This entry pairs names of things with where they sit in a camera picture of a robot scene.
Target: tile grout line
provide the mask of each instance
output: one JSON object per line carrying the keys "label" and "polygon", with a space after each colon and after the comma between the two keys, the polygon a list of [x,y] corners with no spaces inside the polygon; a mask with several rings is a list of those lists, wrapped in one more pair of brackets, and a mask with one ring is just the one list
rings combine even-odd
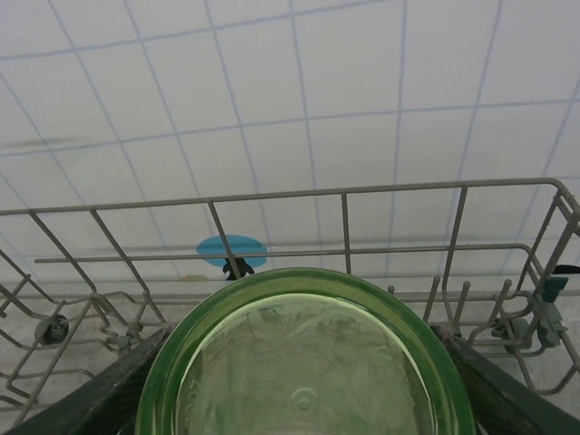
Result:
{"label": "tile grout line", "polygon": [[[140,41],[141,50],[143,51],[143,55],[145,56],[145,60],[147,62],[147,65],[149,66],[151,76],[153,77],[153,81],[155,82],[155,86],[157,87],[159,97],[161,98],[163,108],[165,109],[165,112],[167,113],[167,117],[169,119],[169,123],[171,125],[171,128],[173,129],[173,134],[170,135],[170,137],[175,136],[175,138],[178,142],[178,145],[179,145],[179,150],[181,152],[181,156],[182,156],[183,160],[185,161],[186,167],[188,168],[188,174],[189,174],[189,177],[191,178],[191,183],[193,184],[193,189],[195,190],[198,197],[201,197],[201,195],[199,193],[198,183],[196,182],[195,176],[193,175],[193,169],[191,168],[191,164],[190,164],[189,159],[185,153],[185,149],[183,147],[181,137],[178,135],[178,130],[177,130],[177,127],[175,125],[175,121],[173,120],[173,117],[171,116],[171,111],[169,110],[169,105],[167,103],[167,99],[165,98],[165,94],[161,88],[159,78],[157,77],[157,74],[155,73],[155,69],[153,68],[153,63],[151,62],[151,59],[150,59],[149,54],[147,52],[147,48],[145,47],[145,43],[141,39],[139,27],[137,26],[137,22],[135,21],[135,17],[133,16],[133,13],[131,11],[131,8],[129,7],[129,4],[127,3],[127,0],[123,0],[123,3],[125,5],[125,8],[127,9],[127,13],[129,14],[129,18],[130,18],[130,21],[133,25],[133,29],[135,30],[135,34],[137,35],[137,38]],[[213,227],[211,226],[211,221],[209,219],[208,210],[207,210],[205,205],[202,206],[202,209],[203,209],[204,216],[206,217],[206,222],[208,224],[209,234],[211,236],[214,236],[215,234],[214,234]]]}
{"label": "tile grout line", "polygon": [[[211,29],[212,29],[212,34],[214,37],[213,38],[214,44],[216,45],[217,57],[219,58],[221,70],[222,70],[222,73],[224,74],[224,80],[226,81],[227,92],[229,93],[229,99],[230,99],[230,102],[232,104],[232,109],[234,110],[234,114],[236,115],[237,127],[239,128],[240,138],[242,140],[242,144],[244,146],[244,151],[245,151],[246,157],[247,157],[247,162],[248,162],[250,171],[252,173],[252,180],[254,181],[254,188],[256,189],[256,193],[259,193],[256,169],[254,168],[254,162],[252,161],[252,155],[250,153],[250,149],[247,146],[246,133],[244,132],[244,125],[242,123],[242,118],[239,114],[239,109],[237,107],[236,95],[234,94],[234,88],[232,87],[232,83],[229,80],[229,74],[227,73],[226,59],[224,58],[224,54],[221,51],[221,45],[219,43],[219,38],[218,38],[218,30],[213,25],[213,18],[211,16],[211,9],[209,8],[208,0],[203,0],[203,3],[204,3],[204,6],[206,8],[206,14],[208,15],[209,25],[211,26]],[[268,229],[268,225],[266,222],[266,212],[264,211],[264,204],[262,203],[262,201],[258,201],[258,204],[260,207],[260,212],[262,214],[262,222],[264,224],[264,230],[266,233],[266,241],[267,241],[267,244],[269,246],[272,246],[272,243],[270,241],[270,231]],[[275,268],[275,263],[276,263],[276,261],[274,260],[274,258],[272,258],[272,268]]]}
{"label": "tile grout line", "polygon": [[[315,164],[314,164],[314,149],[312,145],[312,134],[310,131],[310,118],[308,116],[308,103],[306,101],[306,87],[305,87],[305,77],[304,77],[304,70],[302,68],[302,56],[300,54],[299,43],[298,43],[298,31],[296,29],[296,20],[295,20],[295,12],[294,12],[294,1],[289,0],[288,5],[290,8],[290,23],[292,25],[292,36],[294,40],[294,48],[295,48],[295,55],[296,55],[296,65],[298,67],[298,81],[300,82],[300,94],[302,98],[302,108],[304,111],[304,125],[306,127],[306,141],[308,143],[308,153],[310,156],[310,175],[312,177],[312,184],[314,189],[318,189],[318,183],[316,182],[316,172],[315,172]],[[320,208],[318,206],[318,197],[314,197],[314,210],[316,213],[316,231],[318,233],[318,247],[320,249],[323,248],[323,240],[322,240],[322,226],[320,222]],[[323,256],[319,258],[319,267],[323,267]]]}
{"label": "tile grout line", "polygon": [[[556,133],[556,136],[554,137],[554,145],[552,145],[550,153],[548,154],[546,165],[544,165],[544,169],[542,169],[542,177],[546,176],[546,174],[550,168],[550,165],[552,164],[552,160],[554,159],[554,155],[556,154],[556,150],[557,150],[558,146],[560,145],[560,140],[562,139],[562,134],[564,133],[564,130],[566,129],[566,124],[568,123],[568,119],[570,118],[570,114],[572,113],[572,109],[574,108],[575,97],[578,94],[579,90],[580,90],[580,76],[578,77],[578,80],[576,81],[576,85],[574,87],[572,97],[570,97],[570,100],[568,101],[568,106],[566,107],[566,110],[564,113],[564,118],[562,119],[562,122],[560,123],[560,126],[558,127],[558,131]],[[531,213],[532,207],[536,203],[536,198],[537,198],[538,192],[539,192],[539,186],[536,186],[536,189],[534,190],[534,195],[532,195],[532,199],[531,199],[529,205],[527,206],[526,214],[524,215],[524,218],[522,219],[522,223],[520,224],[519,229],[517,230],[515,240],[518,240],[521,237],[521,234],[524,231],[524,228],[526,227],[527,220],[529,219],[529,214]],[[508,260],[511,258],[511,255],[512,255],[512,251],[507,253],[506,259],[504,260],[504,263],[500,269],[500,273],[502,273],[504,271],[506,264],[508,263]]]}
{"label": "tile grout line", "polygon": [[[87,83],[89,83],[89,86],[92,89],[92,93],[94,94],[94,97],[96,98],[97,102],[101,106],[102,113],[105,116],[105,119],[107,120],[107,122],[109,123],[109,126],[111,127],[111,131],[114,134],[115,139],[117,140],[117,143],[119,144],[119,147],[121,148],[121,152],[123,153],[125,159],[127,160],[127,164],[129,165],[129,168],[130,168],[131,173],[133,174],[133,177],[135,178],[135,182],[137,183],[137,188],[138,188],[139,192],[141,193],[141,197],[143,198],[143,200],[145,200],[145,194],[143,192],[143,187],[141,186],[141,184],[139,182],[139,178],[137,177],[137,172],[136,172],[135,168],[133,167],[131,159],[129,158],[129,154],[125,150],[125,147],[123,145],[123,141],[121,140],[121,136],[117,132],[117,129],[115,128],[115,126],[112,122],[111,115],[107,112],[107,109],[105,108],[105,105],[101,99],[101,96],[99,95],[97,88],[96,88],[94,82],[92,81],[91,76],[89,75],[89,70],[87,70],[84,62],[82,61],[81,55],[76,51],[73,39],[71,38],[71,36],[67,32],[66,27],[64,26],[63,20],[61,19],[58,11],[56,10],[56,7],[54,7],[53,0],[48,0],[48,4],[51,7],[51,9],[53,10],[54,16],[56,17],[56,20],[58,21],[59,25],[61,26],[61,29],[63,30],[64,37],[66,38],[69,45],[71,46],[71,48],[74,52],[74,55],[75,55],[79,65],[81,66],[82,71],[84,72],[86,81],[87,81]],[[151,221],[153,223],[153,226],[157,230],[157,233],[159,235],[161,243],[167,249],[168,248],[167,243],[165,242],[165,238],[163,237],[163,234],[160,231],[159,225],[158,225],[157,221],[155,220],[155,217],[153,216],[151,209],[148,208],[147,210],[148,210],[149,215],[151,217]],[[177,277],[179,279],[179,271],[177,269],[177,266],[175,265],[174,262],[172,262],[172,264],[173,264],[173,267],[175,268],[175,272],[176,272]]]}
{"label": "tile grout line", "polygon": [[12,86],[10,86],[10,83],[8,83],[8,80],[4,77],[3,74],[0,73],[0,79],[2,80],[2,82],[4,82],[6,89],[12,94],[14,100],[16,101],[16,104],[18,105],[18,107],[20,108],[20,110],[22,111],[22,113],[24,114],[25,118],[28,120],[28,122],[30,123],[30,125],[32,126],[34,132],[36,133],[36,135],[40,138],[40,140],[44,143],[44,146],[46,147],[45,152],[48,152],[50,154],[50,156],[53,158],[54,163],[56,163],[56,166],[58,166],[58,168],[61,170],[61,172],[63,173],[64,177],[66,178],[66,180],[68,181],[69,185],[71,186],[72,190],[74,191],[74,193],[76,194],[77,198],[81,201],[81,203],[84,205],[84,199],[82,199],[82,195],[81,193],[77,190],[77,188],[74,186],[73,182],[71,181],[71,179],[69,178],[69,174],[66,172],[66,170],[64,170],[63,165],[61,164],[61,162],[56,158],[56,156],[53,154],[53,150],[51,149],[50,145],[48,144],[48,142],[46,141],[46,139],[44,138],[43,134],[40,132],[40,130],[38,129],[38,126],[36,125],[36,123],[33,121],[32,116],[30,115],[30,113],[28,113],[28,110],[24,107],[24,105],[22,104],[22,102],[20,101],[20,99],[18,98],[18,95],[16,95],[15,90],[12,88]]}
{"label": "tile grout line", "polygon": [[[503,0],[498,0],[498,9],[496,10],[496,17],[494,20],[493,27],[491,29],[491,36],[489,38],[488,51],[486,53],[486,59],[483,63],[481,78],[479,80],[478,93],[476,94],[475,104],[473,105],[473,112],[471,113],[471,119],[469,120],[468,134],[467,134],[466,139],[465,139],[465,146],[463,147],[463,152],[461,153],[461,160],[459,161],[459,169],[458,169],[458,173],[457,173],[457,179],[459,179],[459,180],[461,180],[462,176],[463,176],[463,166],[465,164],[465,160],[466,160],[466,157],[467,157],[468,152],[469,152],[469,146],[471,144],[471,134],[473,132],[473,126],[475,124],[475,119],[476,119],[477,114],[478,114],[479,104],[481,101],[481,95],[483,94],[483,88],[485,85],[486,76],[488,74],[489,61],[491,59],[491,54],[493,53],[493,47],[494,47],[494,44],[496,41],[496,34],[498,33],[499,22],[501,20],[502,8],[503,8]],[[449,239],[449,237],[450,237],[453,211],[456,209],[457,204],[458,204],[458,199],[459,199],[458,194],[459,193],[456,190],[455,193],[453,194],[453,199],[451,200],[451,207],[449,208],[449,215],[447,218],[447,226],[446,226],[446,233],[445,233],[446,240]],[[445,253],[441,253],[440,273],[442,272],[445,257],[446,257]]]}
{"label": "tile grout line", "polygon": [[[402,25],[401,25],[401,64],[399,69],[399,96],[397,99],[397,123],[395,129],[395,161],[394,167],[392,172],[392,184],[397,184],[399,182],[398,177],[398,169],[399,169],[399,151],[401,148],[401,118],[402,118],[402,93],[403,93],[403,85],[404,85],[404,78],[405,78],[405,56],[407,51],[407,9],[409,5],[407,0],[403,0],[402,2]],[[392,231],[394,228],[394,219],[395,219],[395,209],[396,209],[396,202],[397,202],[397,192],[392,192],[391,197],[391,210],[389,213],[389,233],[387,236],[387,247],[391,247],[392,244]],[[385,266],[384,266],[384,274],[385,276],[389,275],[389,260],[391,256],[389,254],[385,257]]]}
{"label": "tile grout line", "polygon": [[[391,0],[356,1],[356,2],[344,4],[344,5],[325,6],[325,7],[318,7],[318,8],[314,8],[314,9],[309,9],[306,11],[299,11],[299,12],[296,12],[295,15],[296,16],[303,16],[303,15],[324,14],[324,13],[328,13],[328,12],[332,12],[332,11],[338,11],[341,9],[363,7],[363,6],[367,6],[367,5],[374,5],[377,3],[387,3],[389,1],[391,1]],[[279,14],[279,15],[273,15],[273,16],[266,16],[266,17],[261,17],[261,18],[255,18],[252,20],[244,20],[244,21],[239,21],[239,22],[229,23],[229,24],[222,24],[222,25],[217,25],[217,26],[199,27],[198,29],[190,29],[190,30],[185,30],[182,32],[176,32],[176,33],[171,33],[171,34],[159,34],[159,35],[154,35],[154,36],[146,36],[146,37],[142,38],[142,41],[147,43],[147,42],[158,41],[158,40],[163,40],[163,39],[180,38],[180,37],[184,37],[184,36],[190,36],[192,34],[209,33],[209,32],[212,32],[212,30],[214,28],[219,31],[219,30],[224,30],[224,29],[229,29],[229,28],[246,27],[246,26],[252,26],[252,25],[257,25],[257,24],[269,23],[269,22],[273,22],[273,21],[280,21],[280,20],[285,20],[287,18],[290,18],[290,14]],[[61,49],[61,50],[53,50],[50,52],[40,52],[40,53],[12,54],[12,55],[7,55],[7,56],[0,56],[0,63],[7,62],[7,61],[14,61],[14,60],[33,59],[36,57],[49,57],[49,56],[57,56],[57,55],[61,55],[61,54],[74,54],[75,52],[81,53],[81,52],[91,51],[91,50],[106,50],[108,48],[114,48],[114,47],[119,47],[119,46],[123,46],[123,45],[139,44],[139,43],[140,43],[140,39],[137,38],[137,39],[129,39],[129,40],[123,40],[123,41],[116,41],[113,43],[85,45],[83,47],[76,47],[74,49]]]}
{"label": "tile grout line", "polygon": [[[493,109],[496,107],[527,107],[527,106],[537,106],[537,105],[551,105],[551,104],[568,104],[570,100],[546,100],[546,101],[522,101],[522,102],[503,102],[503,103],[492,103],[492,104],[480,104],[479,109]],[[580,102],[580,99],[574,99],[574,102]],[[333,119],[342,119],[342,118],[354,118],[354,117],[363,117],[363,116],[388,116],[388,115],[397,115],[399,113],[425,113],[425,112],[432,112],[432,111],[458,111],[458,110],[473,110],[475,106],[473,105],[466,105],[466,106],[440,106],[440,107],[426,107],[426,108],[413,108],[413,109],[402,109],[400,111],[392,110],[392,111],[362,111],[362,112],[352,112],[352,113],[338,113],[335,115],[319,115],[319,116],[311,116],[308,118],[308,121],[320,121],[320,120],[333,120]],[[292,122],[304,122],[306,118],[289,118],[286,120],[278,120],[278,121],[260,121],[260,122],[249,122],[242,125],[242,127],[264,127],[267,125],[279,125],[279,124],[287,124]],[[123,140],[123,143],[133,143],[133,142],[140,142],[140,141],[147,141],[147,140],[155,140],[155,139],[163,139],[163,138],[171,138],[174,136],[187,136],[193,134],[201,134],[207,132],[215,132],[215,131],[227,131],[227,130],[235,130],[239,129],[239,125],[225,125],[221,127],[210,127],[205,129],[198,129],[198,130],[186,130],[186,131],[177,131],[176,133],[161,133],[152,136],[142,136],[136,138],[129,138]],[[110,140],[106,142],[96,142],[96,143],[87,143],[83,145],[73,145],[70,147],[61,147],[61,148],[53,148],[51,149],[52,152],[58,153],[67,150],[81,150],[85,148],[96,148],[96,147],[104,147],[104,146],[111,146],[117,145],[119,142],[116,140]],[[49,150],[30,150],[30,151],[17,151],[17,152],[5,152],[0,153],[1,158],[8,158],[8,157],[16,157],[16,156],[24,156],[29,154],[44,154],[49,152]]]}

